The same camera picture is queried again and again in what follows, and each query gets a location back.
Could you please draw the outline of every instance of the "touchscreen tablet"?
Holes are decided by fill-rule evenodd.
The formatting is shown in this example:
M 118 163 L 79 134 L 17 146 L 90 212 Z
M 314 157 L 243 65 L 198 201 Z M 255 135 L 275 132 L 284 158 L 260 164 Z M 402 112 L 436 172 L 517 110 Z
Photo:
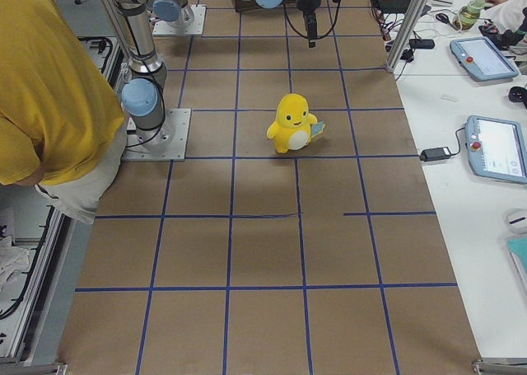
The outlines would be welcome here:
M 527 183 L 527 156 L 517 122 L 471 115 L 465 133 L 469 164 L 476 175 Z
M 518 75 L 515 65 L 487 37 L 451 41 L 450 50 L 470 76 L 479 81 Z

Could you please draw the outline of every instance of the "white table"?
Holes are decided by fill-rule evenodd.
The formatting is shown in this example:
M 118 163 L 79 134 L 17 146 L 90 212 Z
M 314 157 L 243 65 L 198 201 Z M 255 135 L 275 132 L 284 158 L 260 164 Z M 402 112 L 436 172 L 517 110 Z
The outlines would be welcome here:
M 468 1 L 454 0 L 454 9 Z M 428 22 L 432 18 L 423 17 L 416 30 L 433 27 L 456 38 L 480 36 L 477 24 L 456 34 L 445 24 Z M 430 30 L 419 33 L 436 36 Z M 469 115 L 514 120 L 526 134 L 527 110 L 509 102 L 507 94 L 514 85 L 526 85 L 527 77 L 475 82 L 450 54 L 452 39 L 435 37 L 436 48 L 418 50 L 397 81 L 417 150 L 448 146 L 455 152 L 455 131 Z M 403 65 L 395 69 L 396 77 Z M 527 358 L 527 293 L 506 250 L 506 239 L 514 234 L 503 219 L 509 209 L 527 208 L 526 188 L 475 176 L 463 148 L 450 160 L 423 163 L 422 168 L 479 353 L 484 359 Z

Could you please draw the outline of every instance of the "yellow duck toy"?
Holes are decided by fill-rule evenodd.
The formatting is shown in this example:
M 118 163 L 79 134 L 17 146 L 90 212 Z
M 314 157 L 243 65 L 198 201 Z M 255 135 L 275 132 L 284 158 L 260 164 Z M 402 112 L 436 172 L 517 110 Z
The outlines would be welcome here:
M 305 97 L 289 93 L 278 103 L 276 118 L 267 129 L 267 138 L 274 139 L 279 154 L 299 150 L 311 142 L 311 125 L 317 122 L 310 114 Z

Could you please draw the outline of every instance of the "brown paper floor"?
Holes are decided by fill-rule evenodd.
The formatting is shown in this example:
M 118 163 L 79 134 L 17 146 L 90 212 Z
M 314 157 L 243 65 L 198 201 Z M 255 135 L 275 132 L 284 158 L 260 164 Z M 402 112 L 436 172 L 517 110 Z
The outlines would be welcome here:
M 208 5 L 157 40 L 185 162 L 126 162 L 103 198 L 59 358 L 73 375 L 470 374 L 478 357 L 368 0 L 308 49 L 283 12 Z M 320 32 L 336 9 L 318 10 Z M 295 26 L 301 14 L 290 10 Z M 278 101 L 326 123 L 278 157 Z

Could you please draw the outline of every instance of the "metal mounting plate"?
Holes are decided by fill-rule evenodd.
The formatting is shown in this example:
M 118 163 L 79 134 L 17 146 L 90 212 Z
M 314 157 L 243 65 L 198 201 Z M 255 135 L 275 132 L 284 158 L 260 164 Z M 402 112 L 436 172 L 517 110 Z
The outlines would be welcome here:
M 164 152 L 152 154 L 143 146 L 136 146 L 125 149 L 121 159 L 123 161 L 184 161 L 189 136 L 190 114 L 191 109 L 168 109 L 166 111 L 165 124 L 172 124 L 175 127 L 175 133 Z M 138 138 L 135 134 L 129 134 L 126 145 L 132 146 L 134 144 L 138 144 Z
M 192 8 L 192 11 L 194 13 L 194 22 L 192 22 L 192 25 L 188 26 L 181 26 L 179 28 L 175 28 L 173 26 L 170 26 L 165 21 L 158 21 L 154 25 L 154 30 L 152 34 L 155 37 L 169 37 L 169 36 L 178 36 L 178 35 L 202 35 L 203 34 L 203 27 L 205 25 L 205 11 L 207 10 L 207 6 L 202 4 L 192 5 L 190 6 Z

